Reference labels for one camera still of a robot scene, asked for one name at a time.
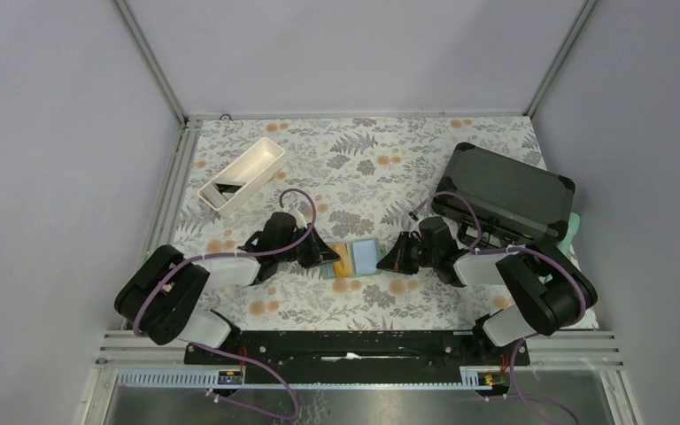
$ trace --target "gray floor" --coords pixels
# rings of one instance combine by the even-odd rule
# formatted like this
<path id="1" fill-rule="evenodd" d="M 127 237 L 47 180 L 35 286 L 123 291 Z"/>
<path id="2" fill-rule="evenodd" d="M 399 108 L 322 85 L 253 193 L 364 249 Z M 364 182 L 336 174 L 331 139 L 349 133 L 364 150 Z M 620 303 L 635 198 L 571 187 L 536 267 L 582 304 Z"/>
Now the gray floor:
<path id="1" fill-rule="evenodd" d="M 614 421 L 603 386 L 593 372 L 518 374 L 524 394 L 554 398 L 572 409 L 583 424 Z M 301 417 L 296 424 L 543 424 L 520 400 L 478 401 L 463 390 L 300 390 Z M 240 390 L 234 396 L 263 408 L 287 413 L 292 407 L 282 390 Z M 542 403 L 536 409 L 559 424 L 573 423 L 560 409 Z M 280 423 L 223 403 L 215 405 L 201 390 L 118 387 L 107 425 L 210 425 Z"/>

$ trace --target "gray wall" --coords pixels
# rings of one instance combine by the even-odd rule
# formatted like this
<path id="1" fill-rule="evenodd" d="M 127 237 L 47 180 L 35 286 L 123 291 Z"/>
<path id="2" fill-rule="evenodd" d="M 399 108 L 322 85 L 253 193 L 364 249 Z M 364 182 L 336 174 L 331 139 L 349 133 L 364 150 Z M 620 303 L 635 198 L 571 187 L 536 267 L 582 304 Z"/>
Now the gray wall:
<path id="1" fill-rule="evenodd" d="M 175 128 L 109 1 L 0 1 L 0 424 L 72 420 Z"/>
<path id="2" fill-rule="evenodd" d="M 602 2 L 534 124 L 645 423 L 680 423 L 680 2 Z"/>
<path id="3" fill-rule="evenodd" d="M 583 0 L 130 0 L 188 112 L 521 112 Z"/>

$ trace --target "floral pattern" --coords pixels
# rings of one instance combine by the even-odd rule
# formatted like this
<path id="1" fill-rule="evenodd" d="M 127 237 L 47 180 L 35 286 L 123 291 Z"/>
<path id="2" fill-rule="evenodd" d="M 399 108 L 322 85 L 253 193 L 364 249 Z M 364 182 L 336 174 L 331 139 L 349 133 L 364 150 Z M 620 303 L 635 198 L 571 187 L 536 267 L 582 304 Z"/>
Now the floral pattern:
<path id="1" fill-rule="evenodd" d="M 199 201 L 197 190 L 262 136 L 286 150 L 287 164 L 230 217 L 220 217 Z M 206 121 L 173 243 L 186 255 L 233 251 L 279 210 L 281 191 L 300 188 L 313 197 L 317 231 L 326 242 L 376 237 L 387 251 L 407 212 L 436 187 L 461 142 L 545 168 L 524 117 Z M 311 219 L 304 199 L 290 195 L 286 202 Z M 430 214 L 429 208 L 422 211 Z M 212 261 L 202 265 L 210 268 Z M 412 276 L 330 280 L 318 267 L 289 263 L 263 284 L 208 290 L 198 306 L 247 329 L 381 330 L 467 329 L 512 303 L 504 287 L 453 288 L 427 268 Z M 593 311 L 576 326 L 596 328 Z"/>

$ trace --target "black case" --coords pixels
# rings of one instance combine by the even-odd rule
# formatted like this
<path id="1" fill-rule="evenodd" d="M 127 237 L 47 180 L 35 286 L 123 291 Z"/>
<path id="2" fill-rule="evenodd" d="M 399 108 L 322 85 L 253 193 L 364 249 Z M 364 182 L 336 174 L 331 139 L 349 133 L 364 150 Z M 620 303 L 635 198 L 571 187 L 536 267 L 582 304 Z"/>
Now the black case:
<path id="1" fill-rule="evenodd" d="M 567 234 L 575 184 L 471 143 L 459 143 L 437 186 L 437 192 L 442 190 L 463 195 L 491 235 L 510 243 L 559 243 Z M 432 208 L 473 225 L 468 209 L 455 197 L 436 197 Z"/>

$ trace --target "white tray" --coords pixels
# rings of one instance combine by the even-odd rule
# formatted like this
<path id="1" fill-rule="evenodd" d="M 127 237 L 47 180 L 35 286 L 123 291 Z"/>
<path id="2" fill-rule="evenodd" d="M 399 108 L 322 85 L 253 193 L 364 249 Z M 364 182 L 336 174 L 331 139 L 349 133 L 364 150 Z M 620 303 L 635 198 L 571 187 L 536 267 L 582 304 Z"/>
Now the white tray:
<path id="1" fill-rule="evenodd" d="M 212 180 L 208 181 L 205 186 L 202 186 L 197 194 L 205 204 L 209 205 L 220 215 L 227 217 L 277 173 L 285 165 L 286 159 L 285 149 L 269 138 L 262 137 L 247 149 L 246 152 L 241 154 L 240 157 L 236 158 L 235 161 L 214 176 Z M 234 193 L 233 197 L 220 208 L 213 205 L 203 194 L 205 188 L 214 185 L 218 180 L 245 182 L 242 188 Z"/>

